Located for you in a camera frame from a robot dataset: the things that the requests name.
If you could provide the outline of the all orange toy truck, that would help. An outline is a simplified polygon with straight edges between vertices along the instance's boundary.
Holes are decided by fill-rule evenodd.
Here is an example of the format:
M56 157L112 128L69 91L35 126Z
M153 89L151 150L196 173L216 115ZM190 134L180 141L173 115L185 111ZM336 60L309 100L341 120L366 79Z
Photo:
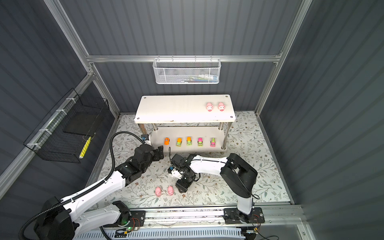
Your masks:
M164 141L164 145L169 145L170 144L170 139L169 138L165 138L165 141Z

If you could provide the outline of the pink mixer green truck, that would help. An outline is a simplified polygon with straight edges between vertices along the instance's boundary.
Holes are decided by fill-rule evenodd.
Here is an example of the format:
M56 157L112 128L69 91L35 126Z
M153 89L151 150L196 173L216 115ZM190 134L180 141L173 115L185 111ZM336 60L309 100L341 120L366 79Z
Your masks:
M203 138L198 138L198 146L202 147L204 145Z

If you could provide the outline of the pink pig toy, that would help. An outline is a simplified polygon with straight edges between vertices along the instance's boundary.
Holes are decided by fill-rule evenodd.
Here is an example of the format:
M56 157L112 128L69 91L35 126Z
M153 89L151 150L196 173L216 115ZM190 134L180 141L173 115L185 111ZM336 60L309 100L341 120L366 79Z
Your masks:
M207 103L207 105L206 105L206 109L207 109L207 111L208 112L211 112L212 110L213 110L213 104L212 103Z
M162 189L160 187L156 187L155 189L155 195L157 197L160 197L162 195Z
M173 196L175 193L175 190L172 186L168 186L167 192L169 196Z
M222 102L220 102L220 103L218 104L218 109L219 109L219 111L221 111L221 112L223 112L223 111L225 110L225 107L226 107L226 105L225 105L224 103L222 103Z

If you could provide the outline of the pink cab green ladder truck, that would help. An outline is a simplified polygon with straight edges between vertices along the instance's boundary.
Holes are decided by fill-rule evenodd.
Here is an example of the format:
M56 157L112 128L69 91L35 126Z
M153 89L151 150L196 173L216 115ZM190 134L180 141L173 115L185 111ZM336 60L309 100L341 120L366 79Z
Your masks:
M216 140L215 138L211 138L210 147L215 147L215 146L216 146Z

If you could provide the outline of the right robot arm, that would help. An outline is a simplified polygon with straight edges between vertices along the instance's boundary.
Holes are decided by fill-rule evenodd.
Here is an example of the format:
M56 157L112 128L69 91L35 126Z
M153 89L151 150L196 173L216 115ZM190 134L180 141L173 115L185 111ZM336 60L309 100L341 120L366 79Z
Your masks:
M186 193L193 182L200 179L201 174L222 177L229 188L238 196L235 216L228 219L241 223L250 223L253 217L252 189L257 181L258 172L239 155L231 153L226 158L208 158L190 154L184 158L178 154L171 158L168 173L177 178L176 187L180 193Z

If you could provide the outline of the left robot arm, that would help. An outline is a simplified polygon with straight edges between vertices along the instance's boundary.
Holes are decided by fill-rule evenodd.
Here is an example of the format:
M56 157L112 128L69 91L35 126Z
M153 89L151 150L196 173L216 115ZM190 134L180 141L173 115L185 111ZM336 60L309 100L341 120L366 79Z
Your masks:
M163 146L154 148L143 137L133 136L141 145L135 149L132 157L116 166L115 156L112 155L112 169L106 177L60 200L53 197L46 201L42 211L21 227L18 238L27 239L25 231L30 224L34 224L34 232L40 240L72 240L95 228L100 228L104 233L103 227L113 224L134 229L138 220L122 201L115 201L100 210L89 210L106 196L139 179L152 162L164 158Z

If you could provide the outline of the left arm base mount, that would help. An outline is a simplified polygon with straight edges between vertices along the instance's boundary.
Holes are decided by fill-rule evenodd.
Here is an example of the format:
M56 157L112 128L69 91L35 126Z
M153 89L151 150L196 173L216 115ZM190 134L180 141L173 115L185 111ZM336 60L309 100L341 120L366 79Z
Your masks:
M130 211L120 214L116 224L119 227L134 228L142 227L146 219L146 211Z

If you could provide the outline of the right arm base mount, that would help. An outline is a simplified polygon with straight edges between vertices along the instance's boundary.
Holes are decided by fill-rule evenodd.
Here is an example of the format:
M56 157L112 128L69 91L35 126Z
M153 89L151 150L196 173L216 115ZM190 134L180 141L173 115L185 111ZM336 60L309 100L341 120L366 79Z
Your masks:
M265 223L264 214L261 208L252 208L251 213L246 215L237 208L224 209L223 216L225 223L230 224L263 224Z

